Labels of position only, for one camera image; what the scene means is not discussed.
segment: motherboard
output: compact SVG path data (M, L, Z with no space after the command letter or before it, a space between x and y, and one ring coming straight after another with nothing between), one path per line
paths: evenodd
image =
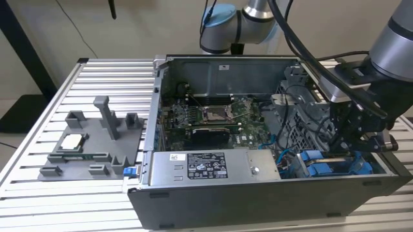
M270 142L259 102L252 97L206 101L191 96L166 102L162 110L166 151L258 149Z

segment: gray 3d printed holder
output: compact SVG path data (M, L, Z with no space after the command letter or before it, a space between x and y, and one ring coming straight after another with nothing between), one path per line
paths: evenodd
M87 119L81 111L68 113L68 127L40 169L39 180L123 178L123 169L135 163L143 119L136 113L116 118L108 102L108 96L97 96L93 101L101 119Z

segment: aluminum extrusion table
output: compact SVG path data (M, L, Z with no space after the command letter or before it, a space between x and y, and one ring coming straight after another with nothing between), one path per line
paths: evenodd
M323 63L326 67L335 62ZM151 59L91 59L76 64L61 88L0 173L0 232L144 232L123 180L39 182L39 168L65 128L64 117L81 110L99 117L93 97L108 95L117 116L136 112L147 118L152 93ZM395 156L413 171L413 125L401 117L391 130ZM196 228L196 232L413 231L413 182L391 196L369 200L347 217Z

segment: warning label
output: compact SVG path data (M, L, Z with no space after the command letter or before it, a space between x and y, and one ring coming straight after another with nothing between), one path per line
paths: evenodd
M227 178L224 153L188 154L187 177L191 180Z

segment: blue latch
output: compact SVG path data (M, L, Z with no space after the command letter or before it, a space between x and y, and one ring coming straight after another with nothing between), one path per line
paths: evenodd
M136 177L136 175L137 175L137 169L135 167L123 169L123 176Z

